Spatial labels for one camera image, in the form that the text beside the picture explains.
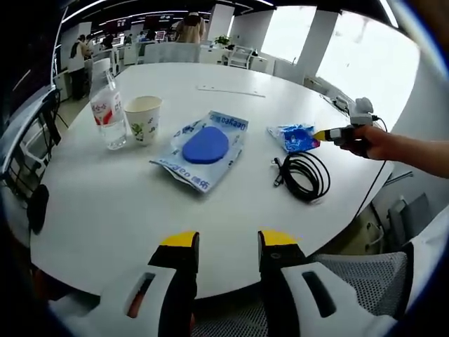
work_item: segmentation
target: round white table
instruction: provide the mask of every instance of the round white table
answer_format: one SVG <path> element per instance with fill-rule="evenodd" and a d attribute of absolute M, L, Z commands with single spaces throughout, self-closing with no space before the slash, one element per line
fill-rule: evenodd
<path fill-rule="evenodd" d="M 284 151 L 267 126 L 346 126 L 348 120 L 318 93 L 266 74 L 218 65 L 134 65 L 118 77 L 123 103 L 140 95 L 163 99 L 158 143 L 133 141 L 109 151 L 90 105 L 84 107 L 54 150 L 43 183 L 50 191 L 46 222 L 32 235 L 32 262 L 74 288 L 99 295 L 126 270 L 147 264 L 168 235 L 200 233 L 198 298 L 260 280 L 257 231 L 272 228 L 297 237 L 306 255 L 340 233 L 354 217 L 382 162 L 356 157 L 332 143 L 313 150 L 328 167 L 329 193 L 306 204 L 285 186 L 271 164 Z M 199 91 L 257 91 L 256 95 Z M 207 195 L 176 181 L 150 155 L 183 126 L 210 110 L 249 121 L 246 143 L 232 169 Z M 387 164 L 366 204 L 377 194 Z"/>

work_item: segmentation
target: yellow nozzle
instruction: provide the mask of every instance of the yellow nozzle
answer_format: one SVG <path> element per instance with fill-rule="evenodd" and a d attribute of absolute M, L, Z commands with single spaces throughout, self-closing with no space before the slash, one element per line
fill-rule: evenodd
<path fill-rule="evenodd" d="M 314 134 L 314 138 L 316 140 L 320 140 L 321 142 L 325 142 L 326 141 L 326 132 L 318 131 L 317 133 Z"/>

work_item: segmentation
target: water bottle red label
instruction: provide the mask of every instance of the water bottle red label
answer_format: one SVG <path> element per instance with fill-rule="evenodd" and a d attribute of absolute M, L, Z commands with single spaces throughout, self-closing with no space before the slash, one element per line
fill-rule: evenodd
<path fill-rule="evenodd" d="M 97 125 L 107 125 L 114 122 L 114 116 L 121 113 L 120 94 L 117 93 L 112 99 L 97 100 L 91 103 L 93 118 Z"/>

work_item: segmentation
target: blue foam pad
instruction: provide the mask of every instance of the blue foam pad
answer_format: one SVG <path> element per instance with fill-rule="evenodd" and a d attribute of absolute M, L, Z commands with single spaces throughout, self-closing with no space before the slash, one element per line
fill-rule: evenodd
<path fill-rule="evenodd" d="M 212 164 L 229 150 L 227 136 L 218 128 L 207 126 L 189 139 L 182 147 L 182 156 L 189 163 Z"/>

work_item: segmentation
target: ceiling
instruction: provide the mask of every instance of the ceiling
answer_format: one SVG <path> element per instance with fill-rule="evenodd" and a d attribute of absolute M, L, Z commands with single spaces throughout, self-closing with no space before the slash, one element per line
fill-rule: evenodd
<path fill-rule="evenodd" d="M 77 11 L 92 5 L 73 18 L 64 23 L 62 29 L 76 25 L 81 21 L 91 21 L 93 29 L 98 28 L 102 22 L 123 18 L 129 15 L 139 13 L 148 13 L 154 11 L 201 11 L 210 12 L 216 3 L 235 7 L 235 15 L 253 13 L 257 11 L 268 11 L 275 9 L 276 6 L 318 6 L 318 8 L 327 11 L 347 10 L 374 18 L 389 25 L 389 19 L 384 12 L 378 0 L 266 0 L 269 3 L 264 4 L 258 0 L 170 0 L 170 1 L 151 1 L 151 0 L 74 0 L 68 1 L 66 17 Z"/>

